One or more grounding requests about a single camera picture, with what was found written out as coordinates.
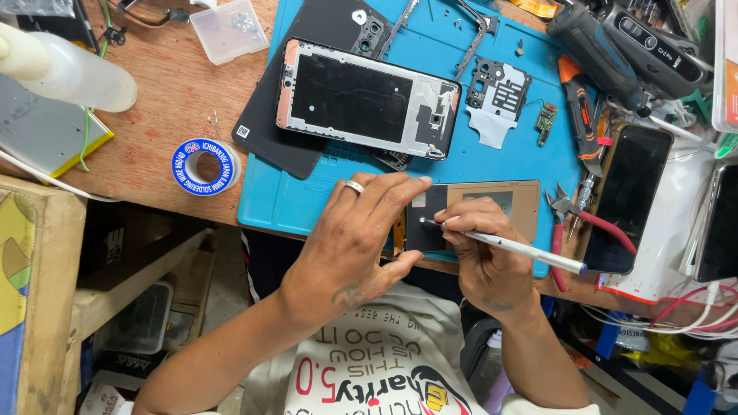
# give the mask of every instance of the person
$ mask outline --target person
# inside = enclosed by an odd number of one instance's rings
[[[458,305],[401,282],[423,254],[379,265],[392,224],[432,180],[351,180],[363,190],[336,183],[279,288],[167,359],[141,388],[134,415],[206,411],[244,378],[244,415],[487,414],[459,370]],[[435,220],[458,255],[461,292],[503,325],[515,394],[502,414],[599,414],[540,307],[532,260],[459,233],[527,243],[500,207],[483,197]]]

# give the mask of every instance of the black phone back cover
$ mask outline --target black phone back cover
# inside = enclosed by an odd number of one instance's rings
[[[248,148],[292,176],[300,179],[310,176],[327,139],[283,130],[275,123],[285,44],[291,38],[303,38],[350,52],[362,30],[362,26],[352,18],[356,10],[364,10],[383,23],[384,32],[377,43],[381,46],[392,31],[392,24],[362,0],[303,2],[231,132],[236,144]],[[375,47],[372,58],[377,58],[379,49]]]

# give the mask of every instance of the hand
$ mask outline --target hand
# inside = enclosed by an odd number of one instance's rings
[[[382,296],[423,258],[406,251],[379,266],[379,256],[397,216],[431,184],[430,177],[406,173],[356,173],[359,194],[339,180],[305,247],[277,291],[297,322],[321,327],[359,305]]]
[[[529,244],[492,198],[459,202],[435,215],[459,258],[459,287],[470,303],[503,324],[524,318],[540,299],[533,288],[533,260],[459,232],[478,230]]]

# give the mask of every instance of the silver ring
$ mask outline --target silver ring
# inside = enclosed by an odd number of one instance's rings
[[[360,185],[359,183],[356,183],[353,180],[349,180],[346,182],[345,185],[343,185],[345,188],[352,188],[355,191],[359,192],[361,194],[364,191],[364,186]]]

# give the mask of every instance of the blue silicone repair mat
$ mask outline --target blue silicone repair mat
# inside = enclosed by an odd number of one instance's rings
[[[407,5],[405,0],[366,1],[390,21],[396,21]],[[301,4],[302,0],[280,0],[270,57],[277,53],[277,40],[284,36]],[[477,4],[472,3],[472,7],[482,14],[496,14]],[[444,15],[445,10],[449,10],[449,15]],[[461,23],[454,25],[458,19]],[[407,25],[408,28],[401,28],[394,38],[387,60],[453,79],[457,72],[455,64],[461,62],[477,32],[473,17],[453,0],[420,0]],[[518,57],[515,50],[520,47],[521,39],[524,53]],[[463,103],[466,84],[471,82],[472,69],[477,66],[472,59],[459,80],[465,86],[448,158],[439,162],[416,157],[406,170],[413,176],[431,176],[434,183],[539,180],[541,198],[533,246],[543,250],[551,248],[554,227],[554,216],[543,191],[555,192],[558,181],[572,194],[579,178],[576,144],[559,81],[557,61],[561,54],[560,46],[547,35],[500,16],[497,35],[484,37],[477,56],[506,62],[533,76],[528,105],[523,108],[517,127],[508,131],[502,150],[479,143],[479,134],[470,129],[469,113]],[[539,132],[534,128],[542,108],[541,100],[559,107],[551,135],[542,148],[537,145]],[[250,154],[238,220],[248,226],[308,235],[336,181],[348,179],[356,171],[381,174],[388,173],[389,169],[357,151],[353,145],[333,140],[329,140],[311,176],[304,180]],[[456,261],[454,253],[428,256]],[[547,272],[548,265],[536,261],[534,274],[542,277]]]

